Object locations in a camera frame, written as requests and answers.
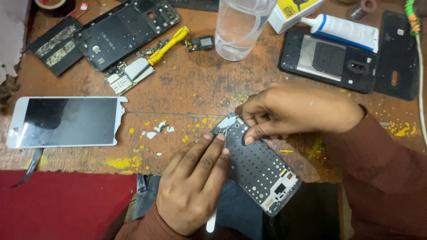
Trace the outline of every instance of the maroon sweater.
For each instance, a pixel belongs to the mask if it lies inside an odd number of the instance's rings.
[[[343,134],[323,134],[328,154],[343,170],[352,209],[353,239],[427,239],[427,158],[392,140],[368,115]],[[204,236],[201,229],[192,238]],[[213,239],[247,239],[217,228]],[[162,220],[155,203],[148,214],[125,224],[122,239],[189,239]]]

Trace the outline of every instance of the white box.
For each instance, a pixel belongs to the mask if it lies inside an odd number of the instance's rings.
[[[313,14],[324,0],[308,0],[297,5],[293,0],[279,0],[271,12],[268,22],[280,34],[297,24],[301,18]]]

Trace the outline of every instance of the hand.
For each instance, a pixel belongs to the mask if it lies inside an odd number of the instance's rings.
[[[249,145],[256,139],[300,132],[342,133],[358,124],[363,110],[337,93],[291,83],[272,83],[243,105],[243,120],[251,127]]]
[[[225,136],[213,140],[205,133],[181,149],[160,179],[156,205],[166,224],[182,236],[190,236],[214,213],[227,178],[230,151]]]

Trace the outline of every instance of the worn wooden surface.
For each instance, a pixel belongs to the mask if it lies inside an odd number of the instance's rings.
[[[86,2],[89,2],[90,10],[79,18],[82,23],[118,4],[113,0],[101,0],[100,5],[95,0]],[[384,9],[404,12],[403,1],[382,1],[378,5],[379,9],[366,16],[362,23],[379,28]],[[344,18],[348,8],[336,1],[326,0],[321,12]],[[170,39],[182,26],[190,29],[190,38],[214,35],[217,13],[187,9],[177,9],[177,12],[181,16],[180,23],[159,39]],[[40,37],[59,21],[58,18],[38,13],[30,41]],[[154,46],[159,39],[142,49]],[[116,146],[48,148],[44,151],[38,170],[161,174],[177,149],[208,132],[218,123],[218,119],[234,112],[248,96],[265,89],[273,81],[287,80],[307,82],[342,92],[355,102],[364,104],[380,121],[391,122],[390,128],[386,129],[396,141],[425,152],[417,100],[407,102],[377,93],[363,95],[344,91],[280,71],[278,61],[283,39],[284,34],[277,35],[267,24],[253,51],[238,62],[222,59],[215,50],[189,53],[184,46],[174,46],[154,66],[156,73],[124,94],[129,102],[123,104],[126,113],[116,135]],[[426,53],[427,44],[423,44],[423,49]],[[130,63],[135,59],[136,56],[131,54],[125,61]],[[27,52],[21,61],[18,82],[21,89],[13,97],[12,103],[23,96],[114,96],[103,80],[102,73],[96,71],[86,59],[80,60],[57,78],[32,53]],[[27,168],[33,152],[32,149],[6,147],[13,106],[1,116],[0,169],[3,170]],[[140,138],[142,131],[152,131],[164,120],[175,128],[175,132],[156,135],[151,140]],[[321,142],[317,134],[295,135],[287,142],[268,141],[276,151],[293,151],[279,153],[303,181],[341,182],[340,169],[328,165],[327,150]]]

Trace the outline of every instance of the white glue tube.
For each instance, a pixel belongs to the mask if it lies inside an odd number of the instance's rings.
[[[378,28],[319,14],[315,19],[301,18],[311,33],[378,52]]]

